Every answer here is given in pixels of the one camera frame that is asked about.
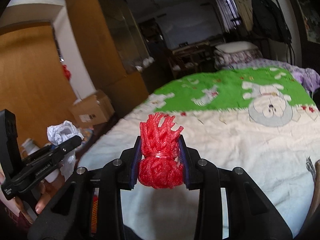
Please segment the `person left hand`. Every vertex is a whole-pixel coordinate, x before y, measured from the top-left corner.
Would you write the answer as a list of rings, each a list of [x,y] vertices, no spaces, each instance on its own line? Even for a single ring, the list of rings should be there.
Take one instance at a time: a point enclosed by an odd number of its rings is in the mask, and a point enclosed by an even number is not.
[[[60,187],[64,184],[64,180],[62,182],[59,182],[58,180],[53,181],[52,183],[49,183],[46,180],[43,180],[37,185],[37,191],[40,193],[40,198],[35,205],[35,211],[36,214],[40,214],[42,210],[46,207],[46,205],[49,203],[51,198],[57,193],[57,191],[60,189]],[[25,219],[28,221],[28,223],[33,224],[34,219],[29,215],[27,212],[27,208],[23,204],[23,202],[20,200],[20,198],[15,197],[15,203],[18,207],[20,213],[24,215]]]

